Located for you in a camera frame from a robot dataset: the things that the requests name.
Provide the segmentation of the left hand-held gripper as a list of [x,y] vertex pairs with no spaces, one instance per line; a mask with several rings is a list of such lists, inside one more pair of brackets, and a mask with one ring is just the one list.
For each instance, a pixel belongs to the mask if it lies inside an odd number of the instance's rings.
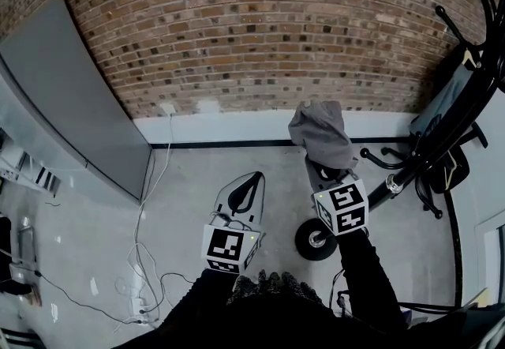
[[250,266],[264,238],[264,194],[260,171],[244,174],[219,191],[211,222],[204,226],[201,256],[206,268],[241,274]]

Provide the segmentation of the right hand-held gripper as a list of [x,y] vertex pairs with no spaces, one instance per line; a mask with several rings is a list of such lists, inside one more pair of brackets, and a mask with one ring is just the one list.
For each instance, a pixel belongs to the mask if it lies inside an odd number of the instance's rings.
[[305,156],[317,214],[313,237],[337,237],[368,225],[368,198],[363,181],[352,169],[322,167]]

